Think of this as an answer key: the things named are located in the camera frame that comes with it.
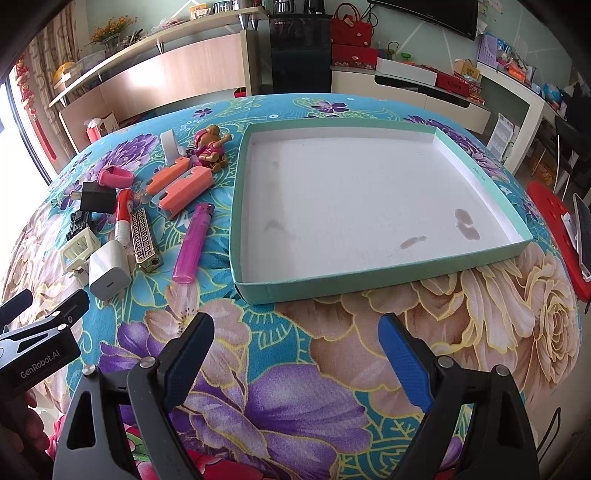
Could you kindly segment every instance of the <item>globe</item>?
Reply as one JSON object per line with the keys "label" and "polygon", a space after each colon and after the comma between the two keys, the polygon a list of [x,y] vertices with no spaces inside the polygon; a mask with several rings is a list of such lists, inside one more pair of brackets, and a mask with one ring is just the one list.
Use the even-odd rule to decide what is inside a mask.
{"label": "globe", "polygon": [[560,90],[558,90],[558,87],[556,85],[546,83],[544,85],[543,91],[544,97],[549,102],[560,103],[560,101],[562,100],[562,95],[560,94]]}

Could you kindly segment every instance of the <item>pink plastic piece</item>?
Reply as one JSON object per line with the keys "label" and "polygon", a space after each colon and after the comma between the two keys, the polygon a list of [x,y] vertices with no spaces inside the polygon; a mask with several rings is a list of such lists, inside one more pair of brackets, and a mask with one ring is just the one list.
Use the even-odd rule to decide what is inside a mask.
{"label": "pink plastic piece", "polygon": [[134,183],[134,174],[124,168],[110,166],[99,173],[99,185],[112,189],[128,189]]}
{"label": "pink plastic piece", "polygon": [[166,187],[164,195],[158,198],[158,206],[170,220],[212,185],[213,175],[209,168],[193,167]]}

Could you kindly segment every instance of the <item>blue gripper pad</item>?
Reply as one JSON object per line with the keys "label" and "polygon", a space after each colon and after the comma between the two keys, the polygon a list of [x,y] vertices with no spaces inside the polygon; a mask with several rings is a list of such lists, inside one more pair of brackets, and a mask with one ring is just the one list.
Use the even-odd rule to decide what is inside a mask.
{"label": "blue gripper pad", "polygon": [[378,339],[409,402],[419,407],[423,413],[428,413],[433,404],[429,376],[388,315],[382,316],[379,320]]}
{"label": "blue gripper pad", "polygon": [[157,378],[164,390],[164,411],[170,412],[187,398],[213,343],[213,334],[212,318],[198,313],[183,334],[170,340],[160,353]]}

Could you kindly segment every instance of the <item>pink watch strap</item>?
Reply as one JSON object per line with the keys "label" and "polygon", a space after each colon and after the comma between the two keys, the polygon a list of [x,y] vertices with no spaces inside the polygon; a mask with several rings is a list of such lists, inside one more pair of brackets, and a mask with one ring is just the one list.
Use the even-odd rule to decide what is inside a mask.
{"label": "pink watch strap", "polygon": [[134,174],[124,168],[110,166],[99,173],[99,185],[112,189],[128,189],[134,183]]}

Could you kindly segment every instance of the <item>floral tablecloth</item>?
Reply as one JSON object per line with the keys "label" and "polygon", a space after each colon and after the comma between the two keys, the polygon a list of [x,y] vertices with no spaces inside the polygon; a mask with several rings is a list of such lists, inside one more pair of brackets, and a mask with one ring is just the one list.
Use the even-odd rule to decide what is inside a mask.
{"label": "floral tablecloth", "polygon": [[[518,258],[411,284],[246,304],[233,287],[228,258],[242,134],[257,122],[336,116],[441,128],[495,181],[534,242]],[[171,282],[171,270],[190,217],[183,212],[165,221],[139,185],[164,164],[162,132],[173,128],[179,143],[192,147],[194,134],[212,123],[233,134],[226,144],[230,165],[200,198],[215,204],[215,215],[197,280],[179,285]],[[395,312],[436,354],[451,355],[464,367],[489,371],[505,364],[530,411],[577,360],[580,328],[573,289],[544,221],[515,179],[446,118],[403,103],[344,95],[209,103],[122,129],[88,147],[51,185],[15,247],[2,299],[29,288],[34,305],[13,327],[42,318],[78,288],[63,275],[58,253],[77,206],[69,194],[80,190],[82,181],[95,181],[107,165],[135,173],[135,206],[148,208],[164,265],[149,275],[136,269],[132,285],[110,301],[91,297],[89,312],[74,328],[81,357],[37,388],[65,411],[83,365],[95,363],[104,371],[130,368],[140,357],[157,355],[198,310],[207,312],[215,321],[214,344],[184,406],[171,416],[184,444],[209,459],[202,461],[204,471],[223,458],[255,467],[262,472],[257,478],[386,478],[421,414],[408,402],[379,345],[376,326],[385,312]],[[113,238],[113,222],[113,216],[99,216],[102,241]],[[460,440],[469,415],[465,407],[457,427]],[[134,422],[128,410],[124,420]],[[133,432],[128,436],[144,478],[152,478],[141,439]]]}

